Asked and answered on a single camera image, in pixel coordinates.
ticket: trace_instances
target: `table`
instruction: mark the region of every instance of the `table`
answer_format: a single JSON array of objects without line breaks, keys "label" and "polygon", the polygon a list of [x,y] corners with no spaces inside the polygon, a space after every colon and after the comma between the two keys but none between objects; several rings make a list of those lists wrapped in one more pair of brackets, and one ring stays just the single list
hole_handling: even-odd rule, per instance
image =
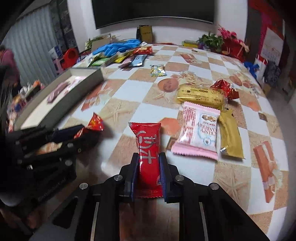
[{"label": "table", "polygon": [[[195,183],[219,183],[270,240],[276,240],[287,206],[288,162],[277,118],[256,80],[241,62],[228,56],[182,46],[156,44],[152,48],[155,55],[148,56],[141,67],[121,70],[120,64],[111,64],[102,69],[106,81],[59,124],[60,128],[87,125],[96,112],[106,125],[97,148],[79,157],[78,177],[72,186],[77,187],[83,181],[103,182],[130,163],[137,147],[129,121],[161,122],[161,151],[166,152],[168,162]],[[164,64],[167,76],[151,77],[152,64]],[[221,155],[219,128],[219,161],[175,155],[166,150],[170,138],[178,137],[183,111],[182,106],[173,101],[175,92],[161,89],[159,83],[168,78],[204,86],[219,79],[233,84],[240,98],[229,101],[228,108],[233,110],[237,121],[245,159]],[[260,119],[259,113],[264,114],[266,120]],[[257,161],[254,148],[257,153],[258,149],[263,150],[261,158],[267,160],[267,165],[266,160],[265,164],[263,159],[260,163]],[[269,179],[263,185],[262,176],[266,178],[266,173]],[[142,199],[137,200],[134,207],[123,204],[120,208],[122,240],[178,240],[178,204],[165,204],[163,199]]]}]

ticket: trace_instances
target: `gray floor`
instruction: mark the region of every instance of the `gray floor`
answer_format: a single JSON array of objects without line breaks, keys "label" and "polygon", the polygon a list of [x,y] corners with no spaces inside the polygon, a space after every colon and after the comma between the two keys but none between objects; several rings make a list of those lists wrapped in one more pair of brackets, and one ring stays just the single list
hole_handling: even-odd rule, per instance
[{"label": "gray floor", "polygon": [[296,171],[296,114],[279,91],[272,90],[267,98],[279,121],[289,162],[289,198],[284,225],[278,239],[282,240],[296,220],[296,175],[293,173]]}]

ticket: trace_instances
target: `gray curtain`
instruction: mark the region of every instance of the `gray curtain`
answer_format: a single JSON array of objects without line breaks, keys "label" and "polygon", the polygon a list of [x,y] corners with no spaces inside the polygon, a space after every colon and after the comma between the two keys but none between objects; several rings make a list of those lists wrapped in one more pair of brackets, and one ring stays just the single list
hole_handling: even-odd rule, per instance
[{"label": "gray curtain", "polygon": [[48,51],[58,42],[48,5],[18,20],[2,44],[15,55],[21,85],[32,84],[37,79],[47,85],[56,77]]}]

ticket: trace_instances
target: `black screen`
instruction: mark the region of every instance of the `black screen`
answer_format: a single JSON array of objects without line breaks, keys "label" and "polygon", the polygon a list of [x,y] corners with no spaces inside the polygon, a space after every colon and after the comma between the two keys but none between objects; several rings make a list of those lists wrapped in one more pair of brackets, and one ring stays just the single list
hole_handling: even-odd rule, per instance
[{"label": "black screen", "polygon": [[191,18],[214,22],[215,0],[92,0],[96,28],[138,18]]}]

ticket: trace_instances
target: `red candy wrapper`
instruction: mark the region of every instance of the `red candy wrapper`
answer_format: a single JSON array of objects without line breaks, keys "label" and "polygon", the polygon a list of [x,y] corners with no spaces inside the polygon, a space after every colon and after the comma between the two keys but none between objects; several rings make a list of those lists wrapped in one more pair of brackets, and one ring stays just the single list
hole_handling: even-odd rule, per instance
[{"label": "red candy wrapper", "polygon": [[104,130],[103,120],[95,112],[93,114],[93,117],[89,121],[88,126],[78,131],[77,134],[74,136],[74,139],[80,137],[83,133],[87,132],[88,130],[94,130],[94,131]]},{"label": "red candy wrapper", "polygon": [[152,47],[138,47],[133,51],[133,54],[139,55],[139,54],[147,54],[147,55],[153,55]]},{"label": "red candy wrapper", "polygon": [[160,182],[158,159],[161,124],[129,122],[128,125],[136,135],[136,142],[140,156],[137,197],[162,197],[163,191]]},{"label": "red candy wrapper", "polygon": [[239,98],[239,93],[237,91],[235,91],[234,88],[232,88],[232,85],[229,84],[227,81],[225,80],[218,80],[216,81],[211,88],[217,88],[217,89],[221,89],[224,90],[226,97],[228,100],[234,100],[234,99],[238,99]]}]

